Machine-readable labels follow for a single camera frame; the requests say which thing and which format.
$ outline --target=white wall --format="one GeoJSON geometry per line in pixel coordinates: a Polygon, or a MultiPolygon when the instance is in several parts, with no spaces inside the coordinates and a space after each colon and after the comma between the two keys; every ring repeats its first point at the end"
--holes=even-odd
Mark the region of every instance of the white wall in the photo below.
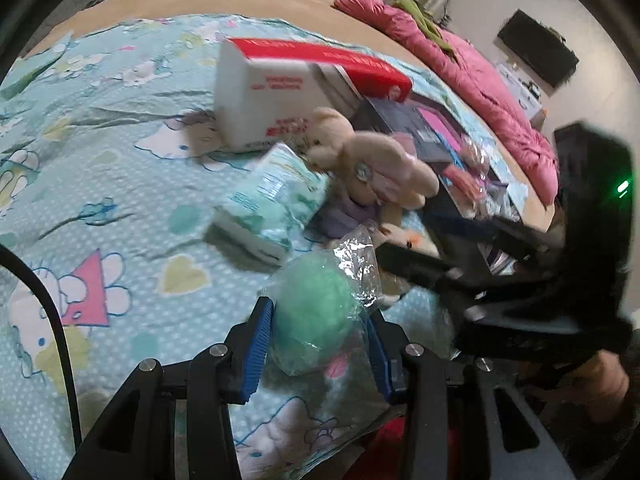
{"type": "MultiPolygon", "coordinates": [[[[558,126],[585,118],[631,143],[636,174],[640,174],[640,84],[616,45],[578,0],[450,0],[450,25],[489,60],[506,60],[496,35],[517,9],[558,30],[580,59],[574,76],[555,92],[533,77],[546,91],[542,101],[548,118],[543,133],[550,137],[558,126]]],[[[640,206],[636,211],[640,238],[640,206]]],[[[632,264],[640,267],[638,242],[632,264]]],[[[629,311],[640,307],[640,272],[634,272],[628,283],[625,306],[629,311]]]]}

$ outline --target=pink quilt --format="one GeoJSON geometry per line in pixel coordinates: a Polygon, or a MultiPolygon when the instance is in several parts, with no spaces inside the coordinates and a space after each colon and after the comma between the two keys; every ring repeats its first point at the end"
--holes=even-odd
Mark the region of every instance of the pink quilt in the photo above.
{"type": "Polygon", "coordinates": [[[427,40],[404,10],[382,0],[335,0],[344,13],[384,32],[431,68],[480,115],[523,169],[545,205],[558,193],[558,160],[548,140],[534,130],[500,75],[462,38],[442,30],[457,62],[427,40]]]}

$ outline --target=green tissue package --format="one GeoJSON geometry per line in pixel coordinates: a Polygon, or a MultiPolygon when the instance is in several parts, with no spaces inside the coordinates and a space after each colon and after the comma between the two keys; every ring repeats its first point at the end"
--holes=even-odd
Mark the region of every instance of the green tissue package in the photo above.
{"type": "Polygon", "coordinates": [[[216,207],[213,222],[257,258],[281,265],[324,202],[328,182],[280,142],[216,207]]]}
{"type": "Polygon", "coordinates": [[[270,355],[287,375],[329,364],[382,296],[369,236],[348,237],[291,260],[260,291],[275,304],[270,355]]]}

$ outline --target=green cloth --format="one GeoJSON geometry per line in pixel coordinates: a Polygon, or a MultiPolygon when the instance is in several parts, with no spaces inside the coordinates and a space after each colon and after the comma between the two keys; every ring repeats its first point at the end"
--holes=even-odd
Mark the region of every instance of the green cloth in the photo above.
{"type": "Polygon", "coordinates": [[[408,12],[427,40],[433,41],[447,56],[456,60],[456,53],[453,47],[442,39],[438,27],[431,21],[428,14],[425,15],[425,13],[420,10],[418,4],[413,0],[393,0],[393,6],[408,12]]]}

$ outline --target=blue patterned bed sheet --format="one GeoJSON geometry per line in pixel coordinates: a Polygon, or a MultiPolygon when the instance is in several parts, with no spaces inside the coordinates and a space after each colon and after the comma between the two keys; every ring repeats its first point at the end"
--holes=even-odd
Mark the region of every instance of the blue patterned bed sheet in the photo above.
{"type": "MultiPolygon", "coordinates": [[[[218,151],[210,113],[220,42],[231,36],[373,54],[282,20],[189,15],[67,36],[18,60],[0,86],[0,242],[56,303],[81,397],[112,394],[143,358],[178,362],[223,340],[273,272],[210,228],[213,207],[255,163],[218,151]]],[[[385,59],[474,138],[492,140],[433,73],[385,59]]],[[[310,234],[294,242],[297,254],[318,245],[310,234]]],[[[0,427],[34,478],[58,480],[73,447],[52,334],[7,272],[0,301],[0,427]]],[[[385,317],[449,352],[428,291],[414,288],[385,317]]],[[[257,393],[230,409],[244,480],[296,480],[386,416],[362,344],[302,377],[268,360],[257,393]]],[[[180,418],[176,433],[179,448],[180,418]]]]}

